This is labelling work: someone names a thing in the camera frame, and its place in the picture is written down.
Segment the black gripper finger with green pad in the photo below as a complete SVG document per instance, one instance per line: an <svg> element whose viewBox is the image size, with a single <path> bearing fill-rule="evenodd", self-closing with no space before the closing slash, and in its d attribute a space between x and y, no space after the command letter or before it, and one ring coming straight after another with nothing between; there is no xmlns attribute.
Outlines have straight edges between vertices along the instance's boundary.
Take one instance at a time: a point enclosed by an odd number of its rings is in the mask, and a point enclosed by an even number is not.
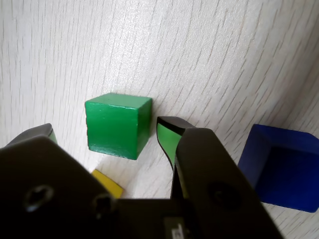
<svg viewBox="0 0 319 239"><path fill-rule="evenodd" d="M280 239L281 233L216 134L178 117L157 118L182 216L164 219L170 239Z"/></svg>

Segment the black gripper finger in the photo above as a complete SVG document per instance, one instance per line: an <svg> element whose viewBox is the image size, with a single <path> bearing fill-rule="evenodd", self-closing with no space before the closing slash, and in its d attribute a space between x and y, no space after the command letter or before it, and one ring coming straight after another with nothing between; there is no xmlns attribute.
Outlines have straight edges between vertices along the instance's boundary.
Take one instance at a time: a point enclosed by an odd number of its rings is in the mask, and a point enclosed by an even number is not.
<svg viewBox="0 0 319 239"><path fill-rule="evenodd" d="M127 239L112 194L57 143L51 124L0 150L3 239Z"/></svg>

